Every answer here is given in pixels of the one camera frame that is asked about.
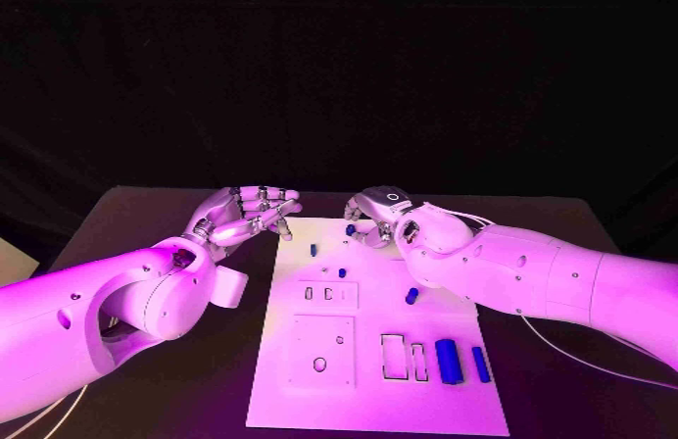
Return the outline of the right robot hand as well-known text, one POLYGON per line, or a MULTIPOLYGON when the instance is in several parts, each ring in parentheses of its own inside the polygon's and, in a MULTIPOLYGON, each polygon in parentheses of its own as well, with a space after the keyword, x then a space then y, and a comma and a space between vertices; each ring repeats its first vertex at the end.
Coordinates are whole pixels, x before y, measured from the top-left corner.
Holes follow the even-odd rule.
POLYGON ((366 216, 374 222, 368 232, 355 231, 351 237, 371 248, 387 247, 395 236, 397 224, 416 209, 405 191, 395 186, 374 186, 354 195, 345 206, 343 219, 358 221, 366 216))

